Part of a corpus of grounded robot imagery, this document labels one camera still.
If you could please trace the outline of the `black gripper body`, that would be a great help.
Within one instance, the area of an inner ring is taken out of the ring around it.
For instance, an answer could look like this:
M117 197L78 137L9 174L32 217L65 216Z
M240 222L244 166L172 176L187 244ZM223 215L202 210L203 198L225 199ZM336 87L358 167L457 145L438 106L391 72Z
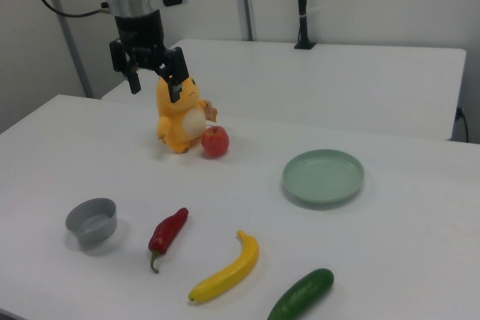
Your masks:
M113 69L139 67L147 70L167 70L170 64L164 46L161 12L137 17L115 17L119 38L113 41Z

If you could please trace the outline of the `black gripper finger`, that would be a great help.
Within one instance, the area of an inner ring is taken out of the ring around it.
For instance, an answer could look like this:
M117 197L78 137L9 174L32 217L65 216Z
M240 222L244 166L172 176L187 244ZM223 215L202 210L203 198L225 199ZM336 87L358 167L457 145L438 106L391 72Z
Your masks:
M112 67L115 72L121 73L128 81L130 92L137 94L141 91L141 85L137 74L137 61L128 55L121 40L115 39L109 43Z
M173 49L165 49L154 71L167 83L170 102L179 101L182 83L188 78L188 67L182 48L177 46Z

